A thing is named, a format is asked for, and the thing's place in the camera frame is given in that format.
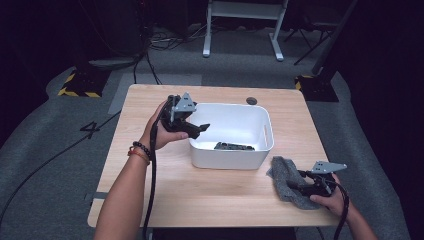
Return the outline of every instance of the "bracelet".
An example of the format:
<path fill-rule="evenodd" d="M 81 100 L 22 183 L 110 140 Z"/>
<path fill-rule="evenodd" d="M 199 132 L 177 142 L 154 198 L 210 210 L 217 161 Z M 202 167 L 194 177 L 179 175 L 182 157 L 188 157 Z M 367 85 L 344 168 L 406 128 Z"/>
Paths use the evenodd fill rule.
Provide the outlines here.
<path fill-rule="evenodd" d="M 146 161 L 147 166 L 150 165 L 150 160 L 146 157 L 146 155 L 135 151 L 134 147 L 130 147 L 130 150 L 128 151 L 128 156 L 131 156 L 131 154 L 135 154 L 135 155 L 141 157 L 142 159 L 144 159 L 144 161 Z"/>
<path fill-rule="evenodd" d="M 152 158 L 149 149 L 147 149 L 147 147 L 141 144 L 140 142 L 134 141 L 133 146 L 141 148 L 146 153 L 147 157 L 149 157 L 149 159 Z"/>

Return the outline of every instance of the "wooden table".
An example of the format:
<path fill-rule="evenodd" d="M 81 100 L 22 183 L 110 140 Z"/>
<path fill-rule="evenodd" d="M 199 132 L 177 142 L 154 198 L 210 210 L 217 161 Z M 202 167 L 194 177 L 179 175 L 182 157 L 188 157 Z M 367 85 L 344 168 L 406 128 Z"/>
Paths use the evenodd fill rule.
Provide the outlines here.
<path fill-rule="evenodd" d="M 132 85 L 100 178 L 98 193 L 107 193 L 123 168 L 128 147 L 168 95 L 189 92 L 198 103 L 246 104 L 255 97 L 267 109 L 275 145 L 258 170 L 200 169 L 191 164 L 188 140 L 157 151 L 157 184 L 150 227 L 263 227 L 336 225 L 326 209 L 300 210 L 281 201 L 266 176 L 273 156 L 309 170 L 327 157 L 302 94 L 297 90 L 200 86 Z M 150 196 L 149 171 L 145 206 Z M 103 199 L 94 199 L 88 224 L 96 226 Z"/>

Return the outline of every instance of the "black cord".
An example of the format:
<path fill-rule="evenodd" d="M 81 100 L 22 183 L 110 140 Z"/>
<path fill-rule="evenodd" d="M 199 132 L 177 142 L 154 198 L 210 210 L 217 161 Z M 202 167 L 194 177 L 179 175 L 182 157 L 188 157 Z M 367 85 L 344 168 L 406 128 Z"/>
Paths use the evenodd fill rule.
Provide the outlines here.
<path fill-rule="evenodd" d="M 82 137 L 80 140 L 76 141 L 74 144 L 72 144 L 71 146 L 65 148 L 64 150 L 60 151 L 58 154 L 54 155 L 53 157 L 51 157 L 50 159 L 48 159 L 47 161 L 45 161 L 43 164 L 41 164 L 39 167 L 37 167 L 34 171 L 32 171 L 20 184 L 19 186 L 15 189 L 15 191 L 13 191 L 12 195 L 10 195 L 9 199 L 7 200 L 5 206 L 3 207 L 3 210 L 1 211 L 1 215 L 0 215 L 0 229 L 1 229 L 1 225 L 3 222 L 3 218 L 4 215 L 6 214 L 6 210 L 9 207 L 10 203 L 12 202 L 13 198 L 15 197 L 15 195 L 19 192 L 19 190 L 22 188 L 22 186 L 25 185 L 26 182 L 28 182 L 28 180 L 34 176 L 38 171 L 40 171 L 43 167 L 45 167 L 47 164 L 49 164 L 51 161 L 53 161 L 54 159 L 56 159 L 57 157 L 59 157 L 60 155 L 64 154 L 65 152 L 69 151 L 70 149 L 72 149 L 73 147 L 75 147 L 76 145 L 78 145 L 79 143 L 81 143 L 82 141 L 84 141 L 85 139 L 87 139 L 89 136 L 91 136 L 93 134 L 93 132 L 99 131 L 101 127 L 103 127 L 105 124 L 107 124 L 109 121 L 111 121 L 114 117 L 116 117 L 117 115 L 119 115 L 121 113 L 121 111 L 115 113 L 112 117 L 110 117 L 109 119 L 107 119 L 104 123 L 102 123 L 100 126 L 98 126 L 97 128 L 95 128 L 94 130 L 92 130 L 90 133 L 88 133 L 87 135 L 85 135 L 84 137 Z"/>
<path fill-rule="evenodd" d="M 150 70 L 152 71 L 153 77 L 155 78 L 156 84 L 162 85 L 162 82 L 160 81 L 159 77 L 156 75 L 155 67 L 150 62 L 150 57 L 149 57 L 149 52 L 148 51 L 146 52 L 146 59 L 147 59 L 147 63 L 149 64 Z"/>
<path fill-rule="evenodd" d="M 349 196 L 347 195 L 347 191 L 342 187 L 342 185 L 336 183 L 336 182 L 332 182 L 334 184 L 337 185 L 337 187 L 339 187 L 340 192 L 342 193 L 343 196 L 343 212 L 342 215 L 340 217 L 340 222 L 339 225 L 337 226 L 336 232 L 334 233 L 334 240 L 337 240 L 339 238 L 340 232 L 342 231 L 343 225 L 346 221 L 347 218 L 347 214 L 349 212 Z"/>
<path fill-rule="evenodd" d="M 324 238 L 324 234 L 322 234 L 321 228 L 317 227 L 317 230 L 318 230 L 319 236 L 321 237 L 321 240 L 324 240 L 325 238 Z"/>
<path fill-rule="evenodd" d="M 153 201 L 155 198 L 155 190 L 156 190 L 156 170 L 157 170 L 156 137 L 158 133 L 158 123 L 162 117 L 162 114 L 163 114 L 163 111 L 165 110 L 166 105 L 168 105 L 168 102 L 169 100 L 163 105 L 162 109 L 159 112 L 158 117 L 156 118 L 155 122 L 152 125 L 152 129 L 150 130 L 150 157 L 151 157 L 150 160 L 152 161 L 152 181 L 151 181 L 151 187 L 150 187 L 149 205 L 147 207 L 146 217 L 144 218 L 144 224 L 143 224 L 143 237 L 145 240 L 148 239 L 147 226 L 149 225 L 150 214 L 152 213 Z"/>

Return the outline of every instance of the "metal stand leg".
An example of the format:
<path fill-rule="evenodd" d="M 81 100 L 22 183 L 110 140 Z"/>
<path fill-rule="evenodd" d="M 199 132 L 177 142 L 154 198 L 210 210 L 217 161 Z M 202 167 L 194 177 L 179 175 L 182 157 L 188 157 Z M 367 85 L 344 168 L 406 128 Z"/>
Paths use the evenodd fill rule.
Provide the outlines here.
<path fill-rule="evenodd" d="M 205 44 L 203 45 L 203 57 L 209 57 L 211 54 L 211 25 L 212 25 L 212 0 L 208 4 L 208 17 L 206 26 Z"/>
<path fill-rule="evenodd" d="M 309 49 L 309 51 L 307 51 L 305 54 L 303 54 L 303 56 L 301 58 L 299 58 L 299 60 L 297 60 L 294 65 L 297 65 L 300 61 L 302 61 L 306 56 L 308 56 L 309 53 L 311 53 L 312 51 L 314 51 L 317 47 L 319 47 L 319 45 L 321 45 L 321 43 L 323 43 L 325 40 L 327 40 L 327 38 L 329 38 L 331 35 L 327 35 L 325 36 L 321 41 L 319 41 L 317 44 L 315 44 L 315 46 L 313 46 L 311 49 Z"/>
<path fill-rule="evenodd" d="M 284 56 L 283 56 L 283 53 L 281 52 L 280 45 L 278 44 L 277 38 L 278 38 L 278 34 L 280 33 L 281 24 L 284 19 L 284 14 L 286 13 L 286 8 L 287 8 L 287 1 L 285 1 L 281 6 L 281 11 L 277 20 L 277 24 L 275 26 L 274 33 L 269 34 L 272 48 L 274 48 L 275 57 L 277 58 L 277 61 L 280 61 L 280 62 L 283 61 Z"/>

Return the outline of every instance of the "yellow black hazard tape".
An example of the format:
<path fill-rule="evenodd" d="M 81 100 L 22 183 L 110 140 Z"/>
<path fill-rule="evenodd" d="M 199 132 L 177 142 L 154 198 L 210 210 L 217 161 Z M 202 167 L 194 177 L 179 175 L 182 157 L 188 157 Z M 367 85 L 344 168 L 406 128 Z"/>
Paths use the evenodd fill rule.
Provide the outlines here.
<path fill-rule="evenodd" d="M 314 76 L 308 76 L 308 75 L 300 75 L 294 78 L 294 84 L 297 90 L 302 91 L 302 85 L 300 83 L 300 79 L 305 79 L 305 78 L 314 78 Z"/>
<path fill-rule="evenodd" d="M 79 74 L 73 70 L 60 89 L 59 96 L 101 97 L 110 71 L 99 71 L 95 76 Z"/>

